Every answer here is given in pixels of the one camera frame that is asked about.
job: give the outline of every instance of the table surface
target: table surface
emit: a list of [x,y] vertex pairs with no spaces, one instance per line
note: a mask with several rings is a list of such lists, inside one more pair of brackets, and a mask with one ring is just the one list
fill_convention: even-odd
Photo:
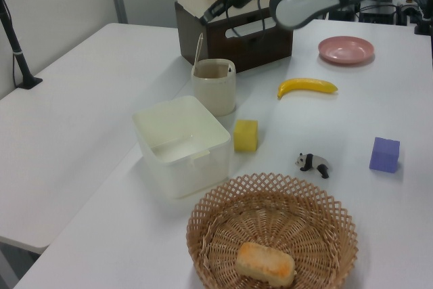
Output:
[[[146,33],[177,42],[164,28],[142,31],[144,43],[158,43],[146,41]],[[336,35],[372,42],[374,59],[356,66],[324,62],[317,45]],[[166,51],[168,58],[174,58],[177,50],[172,51]],[[158,59],[163,63],[163,56]],[[338,94],[294,91],[278,101],[279,83],[296,77],[333,82]],[[191,93],[188,82],[170,94]],[[257,120],[259,147],[255,153],[235,153],[230,176],[291,175],[341,201],[359,241],[345,288],[431,286],[430,38],[414,35],[409,27],[315,20],[294,32],[291,58],[237,75],[236,100],[235,111],[219,120],[230,132],[237,119]],[[375,137],[401,142],[395,174],[369,169]],[[326,158],[330,178],[299,171],[294,164],[299,152]],[[190,212],[206,191],[165,198],[136,144],[16,288],[202,288],[185,233]]]
[[53,242],[135,145],[132,113],[189,80],[175,40],[109,24],[0,101],[0,242],[37,253]]

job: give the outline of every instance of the wicker basket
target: wicker basket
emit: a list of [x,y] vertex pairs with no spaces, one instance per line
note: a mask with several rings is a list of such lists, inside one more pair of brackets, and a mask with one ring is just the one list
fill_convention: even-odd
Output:
[[272,288],[240,276],[237,250],[256,242],[290,254],[291,288],[339,288],[357,254],[352,217],[313,184],[289,176],[253,174],[208,192],[187,226],[187,245],[206,288]]

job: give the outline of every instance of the basket rim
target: basket rim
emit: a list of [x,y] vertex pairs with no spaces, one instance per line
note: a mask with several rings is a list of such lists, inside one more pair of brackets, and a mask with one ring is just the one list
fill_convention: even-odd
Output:
[[[244,182],[244,187],[237,187]],[[352,217],[348,214],[347,209],[342,208],[341,201],[337,201],[333,196],[329,196],[325,190],[321,190],[318,186],[307,182],[292,178],[289,175],[275,173],[253,173],[245,174],[231,178],[230,180],[210,189],[206,192],[200,201],[194,205],[191,216],[187,224],[187,247],[193,260],[196,272],[206,288],[219,288],[214,278],[205,278],[203,270],[203,262],[200,261],[198,252],[204,249],[204,234],[202,230],[209,227],[209,221],[203,223],[206,217],[214,220],[216,214],[223,211],[225,207],[233,206],[239,198],[254,197],[257,194],[270,194],[270,197],[282,196],[288,200],[294,200],[297,204],[303,204],[305,208],[311,208],[310,212],[319,211],[329,224],[335,227],[336,234],[345,239],[345,247],[349,248],[348,257],[345,260],[344,269],[337,274],[333,282],[326,288],[339,288],[343,285],[348,274],[354,267],[357,259],[357,233],[355,232],[355,224],[352,222]]]

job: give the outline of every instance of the brown wooden box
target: brown wooden box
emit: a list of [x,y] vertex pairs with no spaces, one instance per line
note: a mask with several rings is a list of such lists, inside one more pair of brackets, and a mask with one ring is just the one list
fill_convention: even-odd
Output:
[[[181,54],[191,64],[194,64],[200,33],[203,33],[204,37],[200,60],[228,59],[235,64],[236,72],[268,64],[292,54],[293,32],[278,26],[266,29],[263,39],[261,31],[246,35],[242,39],[225,36],[226,31],[232,27],[261,20],[258,10],[234,16],[230,18],[229,23],[224,19],[202,26],[197,17],[177,2],[175,9]],[[264,18],[270,16],[268,9],[262,11]]]

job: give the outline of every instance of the black stand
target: black stand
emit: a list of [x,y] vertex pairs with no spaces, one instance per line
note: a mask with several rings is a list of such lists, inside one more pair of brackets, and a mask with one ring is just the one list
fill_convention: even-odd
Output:
[[415,34],[428,36],[432,35],[432,14],[433,0],[427,0],[422,19],[417,23],[417,26],[415,26]]
[[24,54],[22,54],[20,43],[18,42],[14,28],[12,27],[12,22],[9,15],[7,14],[5,0],[0,0],[0,20],[3,24],[3,28],[5,29],[7,38],[9,39],[9,43],[12,47],[12,52],[14,53],[22,73],[22,83],[17,87],[23,89],[32,89],[34,86],[38,85],[42,79],[34,77],[28,69],[26,59],[24,59]]

